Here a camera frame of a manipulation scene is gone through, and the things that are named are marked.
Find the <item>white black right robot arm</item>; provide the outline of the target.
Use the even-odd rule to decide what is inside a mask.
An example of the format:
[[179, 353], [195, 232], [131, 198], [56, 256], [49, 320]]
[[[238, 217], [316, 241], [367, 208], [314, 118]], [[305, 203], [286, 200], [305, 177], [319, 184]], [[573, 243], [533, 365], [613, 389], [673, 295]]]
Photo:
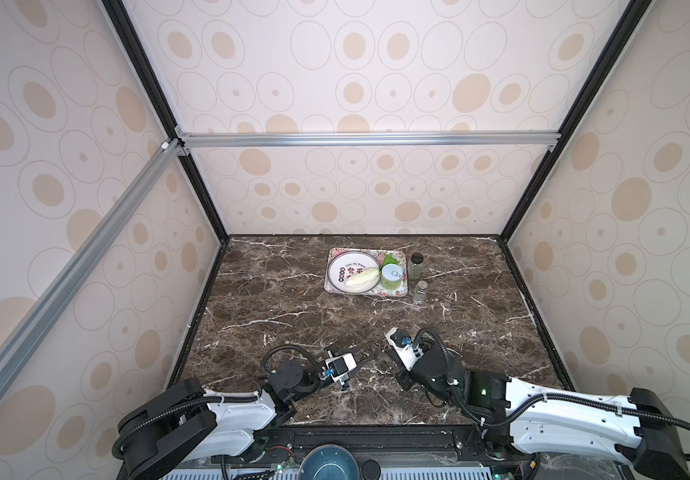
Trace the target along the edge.
[[690, 478], [690, 422], [653, 391], [590, 395], [466, 367], [434, 331], [394, 327], [385, 338], [405, 390], [418, 385], [472, 423], [492, 456], [563, 453], [605, 458], [649, 479]]

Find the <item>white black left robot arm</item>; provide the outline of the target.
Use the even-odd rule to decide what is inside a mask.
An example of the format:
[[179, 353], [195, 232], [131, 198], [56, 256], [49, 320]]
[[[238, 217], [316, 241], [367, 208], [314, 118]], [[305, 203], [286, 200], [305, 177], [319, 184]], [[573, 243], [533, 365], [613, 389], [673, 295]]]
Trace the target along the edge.
[[369, 361], [359, 349], [325, 353], [320, 361], [301, 345], [269, 350], [260, 361], [263, 383], [249, 393], [218, 393], [185, 379], [127, 414], [111, 453], [129, 479], [160, 479], [202, 457], [238, 457], [254, 447], [259, 432], [293, 418], [297, 402], [331, 385], [347, 389]]

